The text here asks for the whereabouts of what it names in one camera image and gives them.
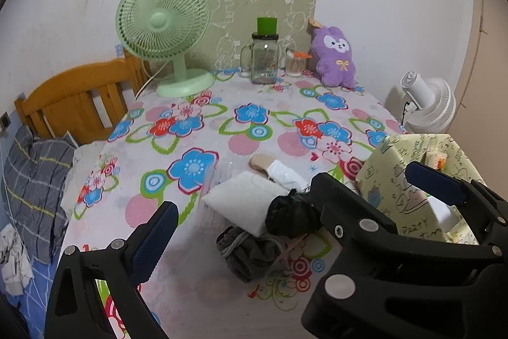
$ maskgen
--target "plush bunny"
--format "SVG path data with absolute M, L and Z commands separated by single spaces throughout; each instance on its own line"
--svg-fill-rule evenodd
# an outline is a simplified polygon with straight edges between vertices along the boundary
M 316 71 L 321 75 L 321 83 L 326 87 L 355 88 L 355 64 L 342 31 L 335 26 L 324 27 L 316 21 L 311 25 L 316 26 L 311 49 L 319 59 Z

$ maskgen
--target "mug handle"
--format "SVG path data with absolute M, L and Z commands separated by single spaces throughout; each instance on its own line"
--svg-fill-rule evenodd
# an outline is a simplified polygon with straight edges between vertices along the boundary
M 249 48 L 249 49 L 252 49 L 252 46 L 254 45 L 254 43 L 250 43 L 248 45 L 245 45 L 242 47 L 242 49 L 240 50 L 240 68 L 242 70 L 243 73 L 246 73 L 248 74 L 250 71 L 251 71 L 251 65 L 252 65 L 252 61 L 249 62 L 249 65 L 248 67 L 245 67 L 243 64 L 242 64 L 242 54 L 243 54 L 243 50 L 245 48 Z

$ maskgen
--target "pink circle print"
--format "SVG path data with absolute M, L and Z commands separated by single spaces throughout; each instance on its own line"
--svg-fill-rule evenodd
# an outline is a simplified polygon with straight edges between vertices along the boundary
M 310 89 L 314 88 L 314 84 L 309 81 L 296 81 L 295 85 L 298 88 L 310 88 Z
M 388 120 L 386 122 L 386 126 L 389 129 L 392 129 L 393 131 L 395 131 L 397 134 L 403 134 L 404 133 L 403 129 L 400 128 L 400 123 L 398 121 Z
M 367 120 L 368 118 L 370 118 L 370 115 L 367 114 L 364 110 L 359 110 L 358 108 L 355 108 L 354 110 L 352 110 L 352 114 L 359 120 Z
M 245 134 L 238 134 L 229 139 L 228 146 L 235 154 L 249 155 L 259 148 L 259 141 L 254 141 Z
M 300 136 L 297 132 L 285 132 L 281 134 L 277 139 L 277 143 L 284 153 L 293 157 L 302 157 L 309 152 L 309 149 L 300 141 Z
M 152 108 L 146 112 L 145 118 L 148 122 L 156 122 L 159 118 L 159 115 L 169 109 L 170 108 L 168 106 L 156 106 L 155 108 Z
M 130 199 L 125 209 L 125 221 L 133 229 L 150 220 L 157 210 L 157 199 L 147 199 L 141 194 Z
M 132 111 L 132 110 L 135 110 L 138 108 L 143 108 L 143 101 L 135 101 L 129 105 L 129 111 Z

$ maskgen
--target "wooden headboard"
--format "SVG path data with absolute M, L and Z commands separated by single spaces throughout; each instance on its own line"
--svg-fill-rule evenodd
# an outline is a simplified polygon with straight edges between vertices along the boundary
M 107 139 L 127 112 L 119 84 L 128 81 L 136 94 L 148 77 L 142 61 L 130 54 L 109 62 L 77 66 L 48 79 L 27 99 L 14 101 L 21 121 L 43 138 L 69 131 L 79 144 Z M 113 127 L 105 127 L 93 103 L 97 90 Z

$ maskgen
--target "green fan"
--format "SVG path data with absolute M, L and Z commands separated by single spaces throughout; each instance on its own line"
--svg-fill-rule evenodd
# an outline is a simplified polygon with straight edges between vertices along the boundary
M 173 61 L 173 73 L 157 86 L 157 95 L 166 98 L 212 86 L 208 71 L 185 66 L 185 52 L 201 40 L 209 22 L 208 0 L 121 0 L 116 12 L 116 32 L 129 52 L 148 61 Z

